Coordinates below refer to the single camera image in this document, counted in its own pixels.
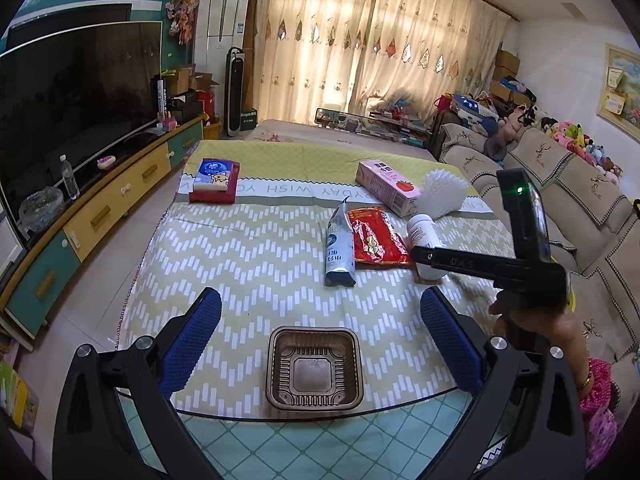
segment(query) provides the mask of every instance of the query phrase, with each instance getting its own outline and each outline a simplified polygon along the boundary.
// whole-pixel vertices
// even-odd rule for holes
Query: white bottle
[[[78,183],[74,176],[74,170],[66,160],[66,155],[60,155],[60,173],[62,173],[62,180],[65,181],[66,192],[69,193],[69,198],[75,200],[80,196],[80,190],[78,189]]]
[[[415,215],[406,223],[406,231],[408,233],[408,245],[411,248],[415,246],[437,248],[443,247],[438,234],[433,227],[433,220],[429,215]],[[428,282],[439,280],[448,274],[448,270],[434,269],[425,264],[415,264],[418,268],[418,274]]]

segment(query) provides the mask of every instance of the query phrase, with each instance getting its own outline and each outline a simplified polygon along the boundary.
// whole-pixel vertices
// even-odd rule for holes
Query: blue gripper pad
[[[160,390],[168,399],[186,385],[198,359],[220,322],[222,299],[212,290],[186,321],[162,359]]]
[[[436,293],[420,299],[420,316],[458,387],[474,397],[482,389],[482,358]]]

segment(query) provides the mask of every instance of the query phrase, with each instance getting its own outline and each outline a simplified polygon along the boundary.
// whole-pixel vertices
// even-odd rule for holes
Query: gold bangle
[[[591,382],[592,379],[593,379],[593,370],[591,369],[591,360],[589,360],[589,376],[587,377],[587,380],[582,383],[582,386],[578,388],[578,392],[583,391],[587,387],[589,382]]]

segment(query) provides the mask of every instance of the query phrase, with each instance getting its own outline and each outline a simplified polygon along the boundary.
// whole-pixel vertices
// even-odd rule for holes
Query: metal screw
[[[87,357],[91,353],[91,345],[84,344],[78,347],[76,350],[76,355],[78,357]]]
[[[562,359],[564,357],[564,352],[562,352],[562,349],[558,348],[557,346],[552,346],[549,349],[549,353],[556,359]]]
[[[143,335],[136,339],[136,348],[138,350],[146,350],[154,343],[154,340],[150,338],[148,335]]]
[[[507,348],[507,342],[500,336],[495,336],[491,338],[491,346],[496,350],[504,350]]]

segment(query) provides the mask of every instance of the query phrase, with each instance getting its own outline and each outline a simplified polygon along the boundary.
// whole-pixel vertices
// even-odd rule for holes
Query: red snack bag
[[[356,261],[378,266],[410,266],[409,251],[379,207],[351,209]]]

